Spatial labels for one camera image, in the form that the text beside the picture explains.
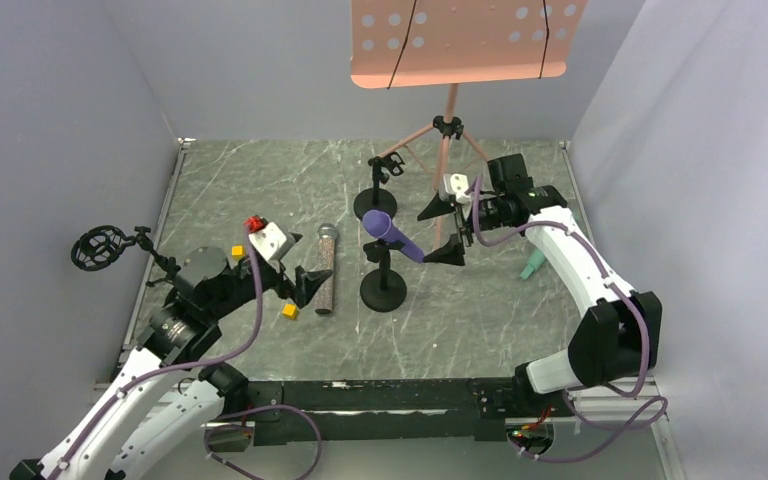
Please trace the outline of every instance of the camera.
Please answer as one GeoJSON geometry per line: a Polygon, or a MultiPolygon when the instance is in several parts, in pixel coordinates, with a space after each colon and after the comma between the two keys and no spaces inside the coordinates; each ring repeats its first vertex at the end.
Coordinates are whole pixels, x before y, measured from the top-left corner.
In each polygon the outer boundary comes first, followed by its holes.
{"type": "MultiPolygon", "coordinates": [[[[555,187],[534,186],[534,179],[525,168],[525,159],[519,153],[490,160],[487,170],[493,196],[478,203],[478,225],[482,231],[518,227],[543,208],[567,206],[555,187]]],[[[471,225],[471,221],[467,220],[466,225],[471,225]]]]}

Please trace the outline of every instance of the black elastic cord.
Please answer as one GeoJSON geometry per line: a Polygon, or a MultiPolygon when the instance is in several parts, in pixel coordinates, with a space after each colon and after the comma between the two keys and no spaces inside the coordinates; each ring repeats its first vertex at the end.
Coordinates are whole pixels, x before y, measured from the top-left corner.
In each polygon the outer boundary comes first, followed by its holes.
{"type": "Polygon", "coordinates": [[[390,75],[390,83],[387,84],[387,90],[390,90],[390,87],[393,86],[393,79],[396,78],[396,70],[399,69],[399,63],[402,62],[402,55],[405,53],[405,47],[408,46],[408,37],[410,36],[410,27],[413,24],[413,14],[416,12],[416,1],[413,0],[413,8],[411,8],[411,17],[408,19],[408,31],[405,32],[405,40],[402,42],[402,50],[399,52],[399,59],[396,60],[396,66],[393,67],[393,74],[390,75]]]}
{"type": "Polygon", "coordinates": [[[543,0],[543,19],[546,20],[546,41],[543,42],[543,61],[540,62],[540,76],[543,78],[543,65],[546,65],[546,50],[549,48],[549,12],[546,11],[546,0],[543,0]]]}

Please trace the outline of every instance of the red object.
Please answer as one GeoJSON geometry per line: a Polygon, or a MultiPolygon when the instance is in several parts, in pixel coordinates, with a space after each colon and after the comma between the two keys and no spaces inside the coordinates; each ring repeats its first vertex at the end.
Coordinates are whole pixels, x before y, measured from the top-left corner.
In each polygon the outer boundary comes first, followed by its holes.
{"type": "Polygon", "coordinates": [[[249,233],[259,232],[266,227],[266,220],[258,217],[257,215],[250,217],[243,224],[249,227],[249,233]]]}

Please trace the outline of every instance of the microphone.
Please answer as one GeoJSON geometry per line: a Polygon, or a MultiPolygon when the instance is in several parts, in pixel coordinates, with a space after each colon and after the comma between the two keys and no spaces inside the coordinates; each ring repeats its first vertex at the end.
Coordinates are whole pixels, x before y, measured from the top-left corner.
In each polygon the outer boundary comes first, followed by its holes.
{"type": "Polygon", "coordinates": [[[422,263],[425,253],[395,225],[393,219],[380,210],[370,210],[363,215],[363,229],[371,236],[387,243],[402,243],[402,254],[416,263],[422,263]]]}

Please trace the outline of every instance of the round black base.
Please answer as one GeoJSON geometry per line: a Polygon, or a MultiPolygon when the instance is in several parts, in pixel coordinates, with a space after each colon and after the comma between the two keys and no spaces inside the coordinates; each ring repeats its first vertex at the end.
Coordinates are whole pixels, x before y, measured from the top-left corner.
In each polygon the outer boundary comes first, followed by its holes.
{"type": "Polygon", "coordinates": [[[398,209],[396,197],[383,188],[378,189],[378,205],[373,205],[371,187],[358,193],[358,196],[355,197],[354,207],[355,216],[358,217],[358,220],[362,220],[366,212],[370,210],[381,210],[390,215],[390,218],[393,218],[396,216],[396,210],[398,209]]]}
{"type": "Polygon", "coordinates": [[[408,297],[405,279],[392,270],[387,274],[387,290],[381,290],[380,286],[380,270],[367,273],[360,282],[360,299],[364,305],[376,312],[392,312],[408,297]]]}

